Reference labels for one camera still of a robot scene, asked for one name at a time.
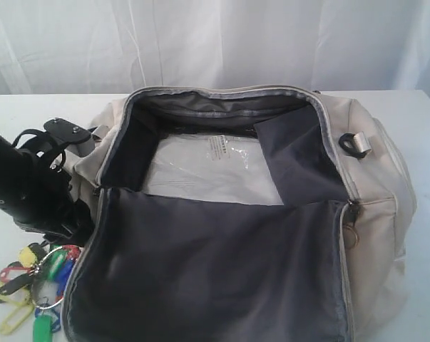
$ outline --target white curtain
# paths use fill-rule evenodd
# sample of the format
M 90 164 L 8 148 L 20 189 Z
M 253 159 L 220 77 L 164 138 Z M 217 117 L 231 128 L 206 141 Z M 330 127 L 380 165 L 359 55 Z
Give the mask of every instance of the white curtain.
M 424 89 L 430 0 L 0 0 L 0 93 Z

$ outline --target yellow key tag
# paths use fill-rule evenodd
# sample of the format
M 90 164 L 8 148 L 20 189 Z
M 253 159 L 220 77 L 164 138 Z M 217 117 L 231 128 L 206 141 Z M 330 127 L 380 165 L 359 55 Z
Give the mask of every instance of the yellow key tag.
M 24 247 L 18 255 L 18 260 L 24 267 L 31 267 L 37 263 L 37 256 L 31 251 L 31 248 Z
M 31 292 L 26 288 L 22 288 L 9 296 L 0 294 L 0 299 L 6 303 L 10 303 L 18 307 L 25 306 L 31 301 Z
M 34 311 L 34 305 L 17 306 L 0 324 L 0 334 L 13 333 Z

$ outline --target table surface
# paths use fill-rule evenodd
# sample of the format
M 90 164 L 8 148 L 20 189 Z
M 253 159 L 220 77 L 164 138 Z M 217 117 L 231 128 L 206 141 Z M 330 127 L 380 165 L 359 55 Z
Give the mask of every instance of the table surface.
M 339 91 L 327 95 L 357 98 L 380 119 L 408 164 L 418 199 L 418 210 L 406 237 L 407 284 L 410 297 L 404 310 L 370 341 L 430 341 L 430 100 L 421 90 Z M 55 117 L 87 125 L 105 105 L 126 94 L 0 95 L 0 133 L 13 140 L 24 128 L 41 128 Z M 15 261 L 21 248 L 40 242 L 38 234 L 18 229 L 0 212 L 0 270 Z M 0 305 L 0 322 L 9 314 Z M 0 341 L 31 341 L 29 319 Z M 53 337 L 65 341 L 62 333 Z

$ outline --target open bag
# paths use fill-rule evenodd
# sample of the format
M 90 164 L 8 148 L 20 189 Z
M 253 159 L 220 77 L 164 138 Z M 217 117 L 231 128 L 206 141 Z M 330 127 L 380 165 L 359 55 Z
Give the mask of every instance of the open bag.
M 353 341 L 403 305 L 416 199 L 356 100 L 154 87 L 93 126 L 102 141 L 65 165 L 96 221 L 68 340 Z

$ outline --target black d-ring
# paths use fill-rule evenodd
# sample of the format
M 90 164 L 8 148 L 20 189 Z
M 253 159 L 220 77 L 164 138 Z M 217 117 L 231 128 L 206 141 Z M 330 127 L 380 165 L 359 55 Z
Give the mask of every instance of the black d-ring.
M 354 144 L 354 134 L 352 133 L 343 134 L 338 140 L 338 144 L 345 152 L 357 159 L 362 159 L 367 155 L 367 152 L 359 152 L 356 149 L 356 145 Z

